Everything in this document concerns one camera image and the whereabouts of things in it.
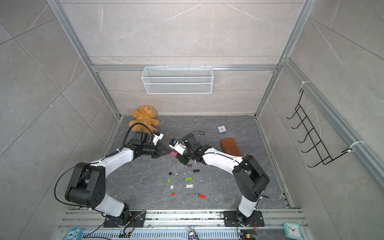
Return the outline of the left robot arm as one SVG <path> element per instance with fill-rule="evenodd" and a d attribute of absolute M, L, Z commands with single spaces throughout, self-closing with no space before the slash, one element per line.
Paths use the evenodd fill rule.
<path fill-rule="evenodd" d="M 161 140 L 164 135 L 150 130 L 142 123 L 129 127 L 121 146 L 111 154 L 91 163 L 79 163 L 68 169 L 73 171 L 65 192 L 65 202 L 60 203 L 90 208 L 110 218 L 128 218 L 129 206 L 106 193 L 106 178 L 115 170 L 141 156 L 160 158 L 171 151 Z"/>

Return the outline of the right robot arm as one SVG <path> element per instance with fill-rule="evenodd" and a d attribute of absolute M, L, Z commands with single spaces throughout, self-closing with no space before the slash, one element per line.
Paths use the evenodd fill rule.
<path fill-rule="evenodd" d="M 177 153 L 177 159 L 184 165 L 193 160 L 233 175 L 242 194 L 237 208 L 238 218 L 245 221 L 254 215 L 270 178 L 253 156 L 237 157 L 220 152 L 209 145 L 201 145 L 193 134 L 171 140 L 169 147 Z"/>

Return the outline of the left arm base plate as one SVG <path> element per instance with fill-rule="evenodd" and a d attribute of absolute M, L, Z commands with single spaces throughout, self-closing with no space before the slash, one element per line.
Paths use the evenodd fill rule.
<path fill-rule="evenodd" d="M 120 217 L 107 216 L 105 223 L 103 224 L 104 228 L 125 228 L 125 227 L 138 227 L 141 228 L 144 226 L 145 218 L 147 211 L 132 211 L 132 212 L 123 212 Z"/>

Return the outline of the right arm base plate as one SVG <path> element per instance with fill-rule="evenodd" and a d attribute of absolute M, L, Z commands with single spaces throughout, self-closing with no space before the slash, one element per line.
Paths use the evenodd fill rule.
<path fill-rule="evenodd" d="M 250 217 L 243 216 L 239 211 L 224 211 L 223 219 L 226 227 L 264 227 L 264 217 L 261 211 L 254 211 Z"/>

